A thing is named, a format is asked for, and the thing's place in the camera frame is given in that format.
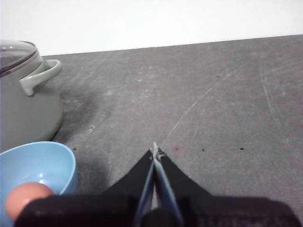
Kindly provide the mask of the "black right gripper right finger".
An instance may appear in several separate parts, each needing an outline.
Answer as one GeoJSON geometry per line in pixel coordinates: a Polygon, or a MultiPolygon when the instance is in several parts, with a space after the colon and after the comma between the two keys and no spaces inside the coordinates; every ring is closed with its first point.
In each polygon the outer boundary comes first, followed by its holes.
{"type": "Polygon", "coordinates": [[[285,203],[262,197],[212,195],[153,144],[159,204],[183,227],[299,227],[285,203]]]}

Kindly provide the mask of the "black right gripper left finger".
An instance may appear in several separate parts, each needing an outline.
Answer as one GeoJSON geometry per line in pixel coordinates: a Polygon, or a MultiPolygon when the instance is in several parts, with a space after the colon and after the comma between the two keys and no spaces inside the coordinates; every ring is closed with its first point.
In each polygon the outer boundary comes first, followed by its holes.
{"type": "Polygon", "coordinates": [[[150,208],[152,152],[98,194],[65,194],[35,199],[14,223],[16,227],[132,227],[150,208]]]}

